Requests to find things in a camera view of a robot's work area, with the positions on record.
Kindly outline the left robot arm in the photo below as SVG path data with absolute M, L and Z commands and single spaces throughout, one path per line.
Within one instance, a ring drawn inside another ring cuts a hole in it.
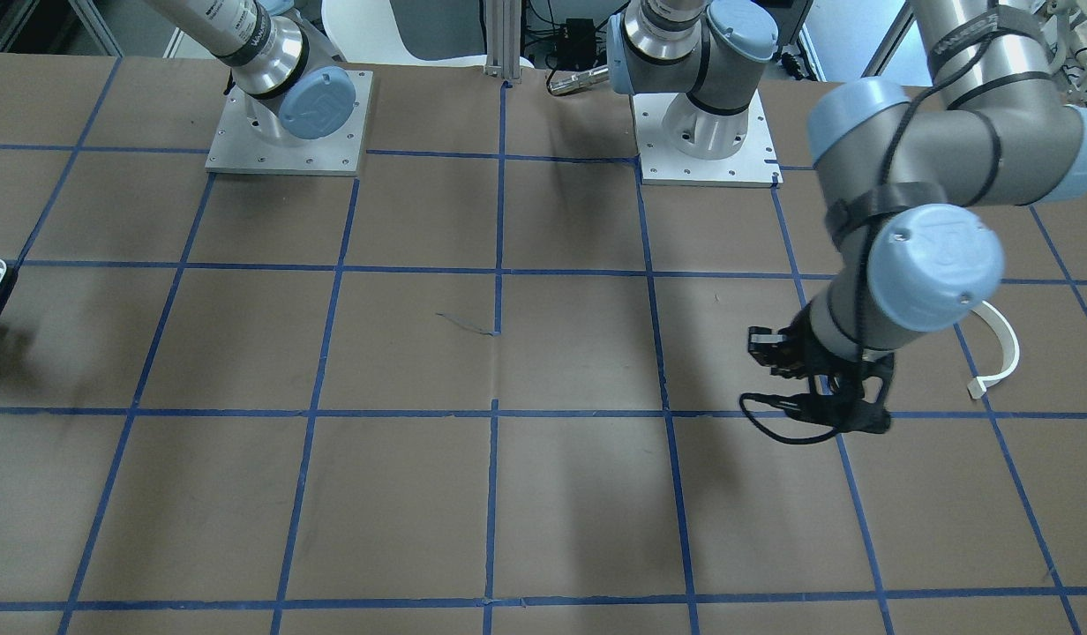
M 830 90 L 808 117 L 826 229 L 844 270 L 786 328 L 746 349 L 808 393 L 744 393 L 826 433 L 889 429 L 895 354 L 950 328 L 998 288 L 1005 257 L 975 206 L 1087 192 L 1087 108 L 1067 105 L 1027 1 L 915 1 L 942 111 L 882 77 Z

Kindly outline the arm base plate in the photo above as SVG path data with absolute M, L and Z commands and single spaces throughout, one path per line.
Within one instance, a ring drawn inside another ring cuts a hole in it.
M 635 95 L 630 104 L 644 184 L 769 188 L 784 182 L 758 92 L 733 116 L 701 111 L 685 94 Z
M 374 72 L 366 69 L 349 70 L 347 76 L 357 92 L 353 113 L 341 128 L 313 140 L 295 137 L 265 105 L 259 105 L 240 88 L 232 88 L 205 169 L 236 176 L 357 177 L 375 79 Z

